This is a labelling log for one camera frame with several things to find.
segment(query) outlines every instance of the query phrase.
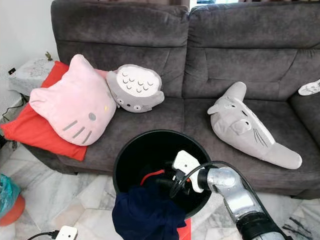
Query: navy blue cloth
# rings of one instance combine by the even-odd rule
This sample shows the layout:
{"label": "navy blue cloth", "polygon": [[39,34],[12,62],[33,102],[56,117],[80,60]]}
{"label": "navy blue cloth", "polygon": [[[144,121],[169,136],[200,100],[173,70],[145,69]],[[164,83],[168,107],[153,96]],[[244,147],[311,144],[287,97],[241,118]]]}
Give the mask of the navy blue cloth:
{"label": "navy blue cloth", "polygon": [[149,179],[143,187],[118,194],[112,211],[115,231],[124,240],[178,240],[177,228],[186,226],[185,216]]}

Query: red pillow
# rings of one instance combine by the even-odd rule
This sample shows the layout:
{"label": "red pillow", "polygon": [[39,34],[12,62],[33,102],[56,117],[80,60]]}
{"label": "red pillow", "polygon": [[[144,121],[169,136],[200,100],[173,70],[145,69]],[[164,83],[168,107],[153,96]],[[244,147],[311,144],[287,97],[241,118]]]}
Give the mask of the red pillow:
{"label": "red pillow", "polygon": [[[41,87],[52,86],[62,78],[68,69],[68,65],[56,61]],[[79,161],[85,158],[87,146],[78,146],[63,140],[56,134],[49,122],[30,107],[29,103],[15,120],[2,124],[0,127],[7,139],[48,150],[55,154],[65,155]]]}

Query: pink cushion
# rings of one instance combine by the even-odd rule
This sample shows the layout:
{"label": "pink cushion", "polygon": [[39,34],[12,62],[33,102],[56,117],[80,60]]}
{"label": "pink cushion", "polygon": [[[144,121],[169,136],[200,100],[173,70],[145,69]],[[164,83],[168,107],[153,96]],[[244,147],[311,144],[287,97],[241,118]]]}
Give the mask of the pink cushion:
{"label": "pink cushion", "polygon": [[103,134],[117,107],[100,74],[77,54],[59,82],[32,90],[30,106],[64,140],[90,145]]}

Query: tile floor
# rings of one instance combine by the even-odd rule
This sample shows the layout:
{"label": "tile floor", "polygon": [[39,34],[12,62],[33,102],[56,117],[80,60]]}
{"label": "tile floor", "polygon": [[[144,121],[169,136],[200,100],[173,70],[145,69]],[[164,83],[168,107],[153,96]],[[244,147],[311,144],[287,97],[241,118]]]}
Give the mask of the tile floor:
{"label": "tile floor", "polygon": [[[23,215],[15,223],[0,227],[1,240],[26,240],[40,232],[59,230],[63,225],[78,229],[77,240],[122,239],[112,222],[116,197],[112,177],[61,174],[45,166],[23,145],[12,151],[10,144],[0,150],[0,171],[21,187],[26,200]],[[269,193],[258,195],[275,222],[290,228],[286,233],[295,240],[320,239],[318,199],[302,201]],[[218,194],[211,195],[206,206],[192,217],[191,225],[192,240],[241,239]]]}

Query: stuffed toy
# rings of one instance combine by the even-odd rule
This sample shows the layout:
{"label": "stuffed toy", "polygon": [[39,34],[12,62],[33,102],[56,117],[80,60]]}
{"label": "stuffed toy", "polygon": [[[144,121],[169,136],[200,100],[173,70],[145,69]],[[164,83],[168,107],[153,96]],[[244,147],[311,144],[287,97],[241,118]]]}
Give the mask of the stuffed toy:
{"label": "stuffed toy", "polygon": [[247,87],[234,83],[207,111],[214,133],[234,148],[287,169],[298,169],[301,156],[277,143],[258,117],[243,103]]}
{"label": "stuffed toy", "polygon": [[122,65],[116,71],[109,71],[106,81],[118,108],[121,106],[132,113],[151,111],[165,99],[160,91],[160,76],[141,66]]}
{"label": "stuffed toy", "polygon": [[103,76],[103,71],[77,54],[60,81],[49,88],[32,90],[30,106],[64,140],[90,145],[104,133],[117,109]]}

